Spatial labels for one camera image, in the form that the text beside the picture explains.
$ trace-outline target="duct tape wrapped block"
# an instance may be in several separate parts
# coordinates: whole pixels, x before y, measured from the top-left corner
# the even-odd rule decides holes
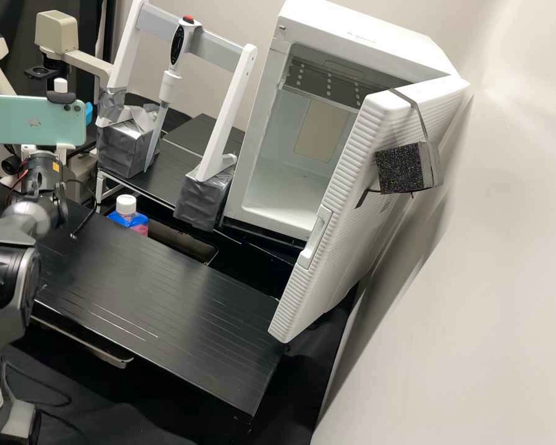
[[[229,194],[235,166],[204,182],[195,179],[195,170],[185,176],[173,216],[197,229],[211,232],[218,222]]]
[[[157,108],[155,104],[146,104],[144,108],[132,106],[133,119],[98,129],[97,151],[101,168],[124,178],[131,178],[144,170]]]

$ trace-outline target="bottle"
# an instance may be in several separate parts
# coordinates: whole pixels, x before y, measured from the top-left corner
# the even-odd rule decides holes
[[[132,195],[119,195],[116,211],[108,216],[117,224],[129,227],[134,232],[148,236],[148,217],[136,211],[136,198]]]

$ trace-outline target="mint green iphone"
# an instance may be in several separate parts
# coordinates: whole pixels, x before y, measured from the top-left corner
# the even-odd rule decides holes
[[[0,95],[0,143],[83,145],[85,104],[55,104],[47,98]]]

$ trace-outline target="beige wall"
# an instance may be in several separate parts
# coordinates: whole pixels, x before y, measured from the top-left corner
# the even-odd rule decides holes
[[[472,3],[447,184],[374,271],[313,445],[556,444],[556,1]]]
[[[428,34],[442,46],[449,58],[459,68],[464,68],[470,63],[465,48],[478,43],[478,27],[485,19],[483,14],[486,12],[486,8],[481,7],[481,4],[488,5],[495,2],[495,0],[480,2],[336,0],[336,3],[341,5]],[[117,42],[121,38],[123,24],[131,3],[131,0],[118,1]],[[224,2],[151,0],[151,3],[177,15],[192,14],[212,32],[241,45],[253,43],[258,47],[258,60],[236,119],[237,126],[245,129],[270,40],[274,33],[276,18],[284,0],[229,0]],[[162,73],[169,64],[168,54],[168,43],[152,36],[144,36],[132,70],[130,90],[157,100]],[[191,116],[205,112],[216,117],[229,86],[230,74],[197,57],[189,57],[189,63],[183,69],[184,80],[180,84],[178,98],[173,104],[173,108]]]

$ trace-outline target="black platform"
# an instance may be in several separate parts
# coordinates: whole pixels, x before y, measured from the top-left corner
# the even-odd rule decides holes
[[[196,168],[202,160],[215,123],[213,117],[200,114],[167,133],[159,144],[160,153],[146,172],[127,179],[110,170],[103,171],[116,182],[141,195],[166,207],[175,208],[185,174]],[[224,153],[238,156],[244,137],[243,131],[233,127]]]
[[[267,333],[274,298],[98,214],[40,251],[39,304],[255,414],[284,350]]]

